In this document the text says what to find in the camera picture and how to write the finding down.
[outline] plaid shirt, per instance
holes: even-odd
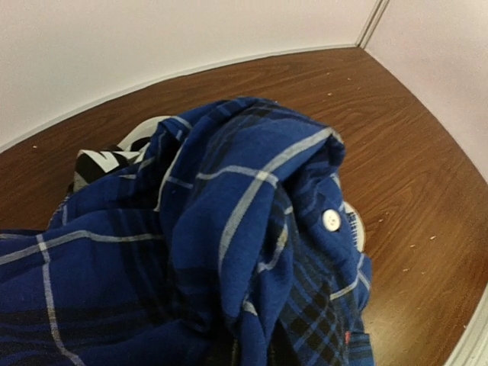
[[[302,364],[373,364],[344,155],[263,99],[162,121],[142,162],[67,197],[47,231],[0,233],[0,364],[198,364],[223,324],[264,365],[277,321]]]

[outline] blue plaid shirt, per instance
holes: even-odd
[[[241,364],[264,365],[277,321],[303,364],[374,364],[344,155],[264,99],[162,121],[142,162],[67,197],[47,231],[0,233],[0,364],[197,364],[224,324]]]

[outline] shirt button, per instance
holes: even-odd
[[[336,210],[326,210],[322,222],[328,231],[337,231],[341,227],[341,215]]]

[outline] white stripe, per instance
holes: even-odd
[[[136,179],[137,175],[136,174],[124,174],[124,175],[119,175],[119,178]]]
[[[266,181],[275,188],[276,188],[276,184],[278,183],[278,177],[276,175],[273,175],[272,173],[264,172],[258,169],[248,168],[246,166],[241,166],[241,165],[228,165],[225,168],[219,170],[218,172],[212,174],[198,173],[197,179],[209,181],[211,179],[218,177],[219,175],[222,175],[223,173],[239,173],[243,175],[248,175],[249,177],[259,179],[260,181]]]
[[[258,315],[256,308],[249,301],[244,301],[242,303],[242,308],[244,309],[244,311],[247,311],[248,313],[251,313],[252,315],[256,315],[256,316]]]
[[[258,273],[261,273],[263,271],[270,271],[276,266],[276,263],[278,263],[278,259],[280,258],[281,252],[283,252],[284,245],[286,244],[287,240],[288,240],[288,225],[285,224],[283,226],[283,230],[281,231],[280,236],[278,237],[278,241],[276,242],[276,249],[274,250],[273,258],[268,263],[259,262]]]
[[[337,184],[337,187],[341,188],[341,181],[339,180],[337,173],[331,174],[330,178],[332,178],[332,180]]]
[[[153,156],[152,158],[146,159],[146,160],[144,160],[143,162],[141,162],[141,163],[140,163],[140,165],[139,165],[138,172],[140,172],[140,171],[141,171],[141,169],[144,169],[144,168],[145,168],[145,167],[147,167],[148,165],[153,164],[155,160],[156,160],[156,158]]]
[[[51,279],[49,271],[49,263],[51,258],[47,252],[46,243],[43,241],[42,235],[37,236],[37,242],[39,245],[39,250],[43,253],[44,264],[43,264],[43,284],[44,284],[44,297],[46,298],[47,306],[47,316],[49,317],[49,325],[51,328],[51,336],[53,337],[56,347],[59,349],[62,355],[69,358],[69,360],[76,366],[85,366],[82,359],[75,355],[74,353],[68,351],[61,340],[61,335],[59,334],[58,323],[56,321],[56,308],[54,307],[53,289],[51,288]]]
[[[99,235],[92,233],[87,230],[78,230],[73,231],[72,233],[60,236],[59,238],[48,240],[44,243],[46,248],[51,249],[55,246],[61,246],[67,242],[71,242],[77,239],[90,239],[94,242],[136,242],[139,240],[159,240],[164,239],[163,235],[154,235],[154,234],[140,234],[135,236],[106,236],[106,235]],[[26,249],[18,250],[16,252],[3,255],[0,257],[0,265],[5,265],[7,263],[15,262],[19,259],[28,257],[29,255],[36,254],[40,251],[40,247],[38,245],[29,246]]]
[[[174,178],[174,177],[168,177],[168,181],[175,184],[175,185],[182,186],[183,188],[187,188],[187,189],[193,188],[192,183],[187,183],[186,181],[180,181],[179,179]]]
[[[248,299],[249,299],[249,294],[247,294],[246,297],[244,297],[244,300],[242,301],[242,308],[244,309],[244,311],[247,311],[248,313],[257,316],[258,312],[256,311],[254,304]]]
[[[29,235],[19,235],[19,234],[0,234],[0,240],[7,239],[26,239],[30,238]]]
[[[356,274],[356,279],[349,285],[349,286],[346,286],[344,287],[343,289],[333,293],[333,294],[330,294],[330,300],[335,300],[341,296],[344,296],[346,295],[347,293],[351,292],[352,290],[354,290],[356,288],[356,286],[358,286],[358,281],[359,281],[359,268],[363,265],[363,261],[364,261],[364,254],[361,254],[361,257],[359,259],[359,263],[358,263],[358,273]]]
[[[68,206],[66,203],[63,204],[63,216],[61,217],[61,223],[63,223],[63,226],[68,223]]]
[[[191,130],[193,126],[190,125],[190,123],[187,120],[184,120],[183,118],[179,116],[173,116],[172,118],[175,118],[180,124]]]
[[[292,159],[299,153],[309,149],[310,147],[316,145],[327,139],[332,134],[337,134],[331,127],[327,127],[319,132],[307,137],[293,145],[289,146],[283,150],[280,154],[275,156],[265,167],[262,169],[263,172],[271,174],[274,170],[282,166],[288,160]],[[238,204],[234,207],[233,212],[230,214],[225,227],[223,228],[222,237],[220,238],[219,244],[219,273],[222,270],[222,262],[227,249],[229,248],[230,242],[234,237],[234,234],[239,227],[239,224],[246,214],[249,206],[257,195],[263,180],[255,178],[252,183],[248,186],[246,192],[240,198]]]
[[[358,272],[359,279],[363,283],[363,285],[368,289],[368,291],[371,289],[371,284],[369,283],[368,279],[364,275],[363,271],[360,269]]]

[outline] clothing pile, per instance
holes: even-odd
[[[47,230],[0,232],[0,365],[374,364],[344,156],[260,98],[82,150]]]

